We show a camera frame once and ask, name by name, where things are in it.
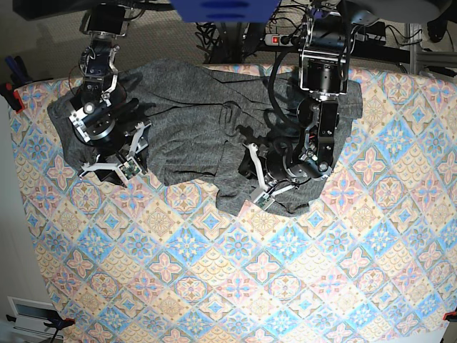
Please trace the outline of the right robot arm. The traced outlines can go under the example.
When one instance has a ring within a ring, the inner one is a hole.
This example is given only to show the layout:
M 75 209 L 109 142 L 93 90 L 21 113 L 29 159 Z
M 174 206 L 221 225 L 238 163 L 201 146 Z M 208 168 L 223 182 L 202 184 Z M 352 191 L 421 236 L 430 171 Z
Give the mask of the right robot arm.
M 139 115 L 139 100 L 128 99 L 119 82 L 115 58 L 128 24 L 126 8 L 99 4 L 88 11 L 81 31 L 91 37 L 81 54 L 82 85 L 66 102 L 74 136 L 96 152 L 83 163 L 81 175 L 95 173 L 99 181 L 126 187 L 138 174 L 146 174 L 151 123 Z

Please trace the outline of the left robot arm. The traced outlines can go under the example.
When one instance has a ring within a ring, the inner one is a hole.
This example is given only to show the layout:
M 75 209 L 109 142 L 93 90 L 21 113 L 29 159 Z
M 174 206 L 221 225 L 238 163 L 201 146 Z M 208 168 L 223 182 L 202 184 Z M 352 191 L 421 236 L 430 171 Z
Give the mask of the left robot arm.
M 274 114 L 298 131 L 299 136 L 297 144 L 279 137 L 270 148 L 255 143 L 246 145 L 251 158 L 248 166 L 255 169 L 258 180 L 250 198 L 261 209 L 268 209 L 281 193 L 331 175 L 339 120 L 338 97 L 348 88 L 352 34 L 346 1 L 333 5 L 314 1 L 305 6 L 301 24 L 293 33 L 266 37 L 266 44 L 283 49 L 269 77 L 268 97 Z M 299 54 L 298 87 L 304 95 L 296 110 L 296 120 L 283 113 L 274 94 L 278 69 L 292 51 Z

